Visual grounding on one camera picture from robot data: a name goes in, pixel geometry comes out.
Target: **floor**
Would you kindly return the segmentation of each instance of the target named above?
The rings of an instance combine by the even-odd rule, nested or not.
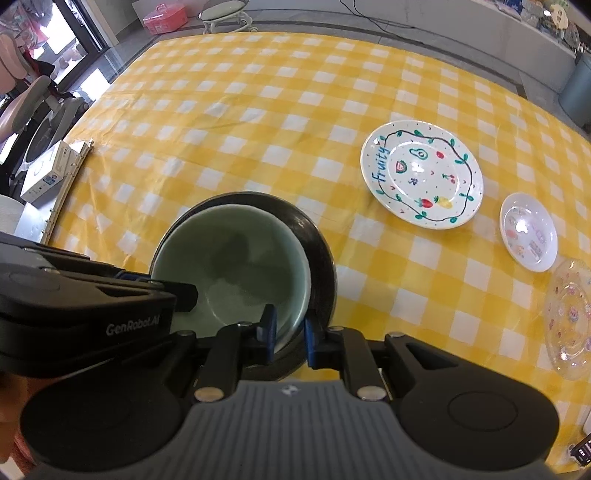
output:
[[[517,95],[527,98],[585,138],[589,136],[564,113],[558,104],[558,93],[534,80],[516,68],[491,57],[479,50],[460,44],[440,35],[418,28],[403,25],[381,24],[377,26],[370,19],[357,15],[338,14],[306,10],[251,10],[254,24],[260,31],[306,32],[354,40],[365,40],[381,45],[388,45],[433,57],[455,65],[492,82],[495,82]],[[168,38],[203,34],[203,24],[196,18],[176,32],[150,35],[138,24],[120,43],[109,49],[87,72],[74,84],[73,90],[87,100],[94,101],[143,51],[154,43]],[[88,78],[86,88],[83,86]],[[98,86],[92,90],[96,79]]]

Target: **yellow checkered tablecloth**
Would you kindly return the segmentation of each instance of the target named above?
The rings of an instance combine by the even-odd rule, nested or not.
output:
[[[417,228],[366,188],[361,145],[401,118],[448,129],[478,159],[485,198],[466,225]],[[561,255],[591,264],[589,144],[554,117],[418,54],[319,35],[243,33],[151,47],[69,135],[89,138],[96,148],[53,245],[147,271],[164,233],[196,203],[244,189],[285,198],[319,225],[334,255],[333,323],[370,339],[401,330],[535,386],[561,419],[548,462],[576,468],[566,446],[583,436],[591,387],[552,370],[539,317],[549,273],[513,261],[497,228],[505,196],[529,193],[553,214]]]

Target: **bowl rim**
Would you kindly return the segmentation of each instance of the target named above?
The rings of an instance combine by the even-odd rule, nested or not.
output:
[[[198,218],[201,218],[204,216],[215,215],[216,211],[220,211],[220,210],[249,211],[249,212],[259,216],[259,218],[265,218],[266,220],[268,220],[271,224],[274,225],[275,229],[278,229],[281,232],[281,234],[283,235],[283,237],[285,239],[288,239],[289,249],[293,252],[296,252],[296,256],[297,256],[296,262],[301,263],[303,266],[301,270],[304,274],[304,279],[303,279],[304,280],[304,293],[303,293],[303,295],[299,295],[295,300],[295,304],[297,305],[298,310],[296,312],[296,317],[295,317],[295,321],[293,322],[293,324],[291,324],[291,325],[287,324],[288,328],[284,332],[281,333],[281,336],[280,336],[280,332],[279,331],[277,332],[277,343],[275,344],[275,349],[279,350],[285,344],[287,344],[291,340],[291,338],[294,336],[299,324],[301,323],[301,321],[306,313],[306,310],[307,310],[308,305],[310,303],[311,275],[310,275],[310,264],[309,264],[308,258],[306,256],[306,252],[304,252],[304,247],[302,247],[302,244],[297,239],[294,232],[292,232],[291,229],[286,224],[284,224],[281,220],[279,220],[275,215],[273,215],[272,213],[266,212],[265,210],[262,210],[260,208],[257,208],[255,206],[244,205],[244,204],[240,204],[240,203],[224,203],[222,205],[216,205],[211,208],[201,210],[199,212],[196,212],[194,215],[191,215],[190,217],[186,218],[184,222],[180,223],[173,231],[170,232],[170,235],[168,236],[166,241],[163,242],[163,245],[162,245],[163,248],[158,250],[158,255],[154,256],[153,263],[154,263],[154,265],[156,265],[156,263],[158,261],[158,257],[164,251],[163,249],[165,248],[166,243],[170,242],[177,235],[179,229],[186,227],[191,222],[198,221]]]
[[[229,197],[229,201],[227,203],[221,203],[216,205],[215,203],[224,199],[225,197]],[[320,269],[320,267],[316,267],[315,265],[313,265],[310,262],[309,256],[306,253],[306,249],[304,248],[304,243],[303,241],[298,237],[298,235],[296,234],[296,232],[294,232],[290,226],[285,223],[283,220],[281,220],[281,218],[279,218],[278,216],[274,215],[273,213],[271,213],[270,211],[266,210],[264,207],[258,207],[258,206],[254,206],[251,205],[249,203],[242,203],[242,202],[236,202],[235,199],[236,198],[245,198],[248,199],[249,197],[260,197],[263,199],[268,199],[271,200],[273,202],[279,203],[279,204],[283,204],[287,209],[290,209],[294,212],[297,213],[297,217],[300,218],[300,220],[304,220],[306,225],[305,228],[311,230],[313,236],[314,236],[314,242],[320,240],[320,242],[322,243],[322,247],[320,247],[322,249],[322,254],[326,254],[326,257],[328,259],[328,261],[330,262],[330,276],[333,279],[334,282],[334,292],[332,294],[332,302],[331,304],[328,306],[327,305],[327,309],[326,309],[326,314],[324,316],[326,316],[326,318],[324,319],[324,321],[326,322],[326,326],[328,326],[330,324],[330,321],[334,315],[335,312],[335,308],[336,308],[336,303],[337,303],[337,296],[338,296],[338,291],[337,291],[337,274],[336,274],[336,267],[335,267],[335,261],[332,255],[332,251],[330,250],[329,244],[326,241],[326,239],[324,238],[324,236],[322,235],[322,233],[320,232],[320,229],[317,227],[317,225],[310,219],[310,217],[308,215],[306,215],[300,208],[298,208],[296,205],[294,205],[291,202],[288,202],[287,200],[284,200],[280,197],[268,194],[268,193],[263,193],[263,192],[253,192],[253,191],[248,191],[248,190],[244,190],[241,192],[227,192],[227,193],[222,193],[219,195],[215,195],[213,197],[209,197],[205,200],[203,200],[202,202],[199,202],[198,204],[194,205],[193,207],[191,207],[189,210],[187,210],[186,212],[184,212],[178,219],[176,219],[174,221],[174,223],[169,227],[169,229],[166,231],[166,233],[164,234],[164,236],[162,237],[162,239],[160,240],[158,247],[156,248],[156,250],[154,251],[154,255],[152,257],[152,260],[150,262],[150,269],[149,269],[149,274],[150,276],[152,275],[153,269],[154,269],[154,263],[155,263],[155,259],[158,257],[158,254],[160,253],[165,241],[170,237],[170,235],[181,225],[183,224],[188,218],[199,214],[200,212],[204,212],[206,210],[209,210],[211,208],[215,208],[217,206],[224,206],[224,205],[237,205],[237,206],[249,206],[251,208],[254,208],[256,210],[260,210],[268,215],[273,216],[279,223],[283,224],[289,231],[290,233],[296,238],[296,240],[298,241],[298,243],[301,246],[301,249],[303,250],[304,256],[307,260],[307,264],[309,267],[309,273],[310,273],[310,295],[309,295],[309,299],[307,302],[307,306],[306,307],[310,307],[312,302],[313,302],[313,292],[312,292],[312,288],[314,287],[314,279],[317,277],[317,275],[315,275],[315,272],[318,271],[322,271]],[[303,318],[306,314],[306,309],[304,309],[303,314],[300,316],[300,321],[297,322],[294,325],[294,329],[292,332],[290,332],[289,338],[287,338],[287,340],[283,343],[283,347],[286,347],[287,345],[290,344],[290,342],[292,340],[294,340],[296,337],[299,336],[299,333],[302,330],[303,327]],[[277,359],[277,354],[281,351],[281,349],[277,349],[275,351],[275,358]]]

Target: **clear glass plate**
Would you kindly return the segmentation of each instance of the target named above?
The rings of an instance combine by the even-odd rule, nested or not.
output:
[[[544,335],[548,356],[567,380],[589,373],[591,365],[591,270],[581,260],[565,260],[546,293]]]

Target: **chair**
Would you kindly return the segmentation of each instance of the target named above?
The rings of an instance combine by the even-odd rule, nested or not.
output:
[[[238,20],[238,28],[231,32],[241,32],[249,30],[251,32],[258,31],[257,27],[252,26],[252,18],[244,9],[248,5],[249,0],[209,0],[203,6],[203,10],[199,14],[199,18],[205,25],[203,34],[216,33],[216,26],[218,22],[236,18]]]
[[[25,153],[24,162],[30,163],[45,150],[62,140],[85,108],[82,98],[57,99],[48,89],[51,79],[37,77],[34,70],[19,51],[16,42],[8,34],[0,34],[0,93],[8,93],[17,82],[33,78],[24,93],[14,99],[0,116],[0,144],[11,135],[25,130],[39,106],[45,102],[51,112],[35,131]]]

